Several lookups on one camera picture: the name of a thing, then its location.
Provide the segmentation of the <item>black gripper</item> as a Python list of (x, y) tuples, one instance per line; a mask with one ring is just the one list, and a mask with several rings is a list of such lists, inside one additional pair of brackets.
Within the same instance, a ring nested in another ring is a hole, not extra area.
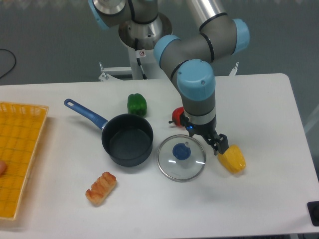
[(180, 124), (188, 131), (189, 136), (200, 135), (212, 147), (214, 155), (225, 153), (229, 148), (228, 138), (224, 134), (216, 132), (216, 115), (211, 113), (203, 116), (193, 116), (183, 112), (180, 117)]

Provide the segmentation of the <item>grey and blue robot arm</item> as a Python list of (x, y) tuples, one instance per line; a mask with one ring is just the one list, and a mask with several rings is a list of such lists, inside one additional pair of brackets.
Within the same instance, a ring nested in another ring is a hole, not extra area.
[(91, 0), (102, 29), (118, 27), (133, 79), (168, 78), (178, 90), (184, 112), (180, 122), (189, 135), (200, 135), (215, 154), (224, 154), (227, 137), (216, 132), (215, 78), (211, 63), (245, 49), (246, 23), (231, 19), (219, 0), (189, 0), (199, 34), (181, 40), (155, 0)]

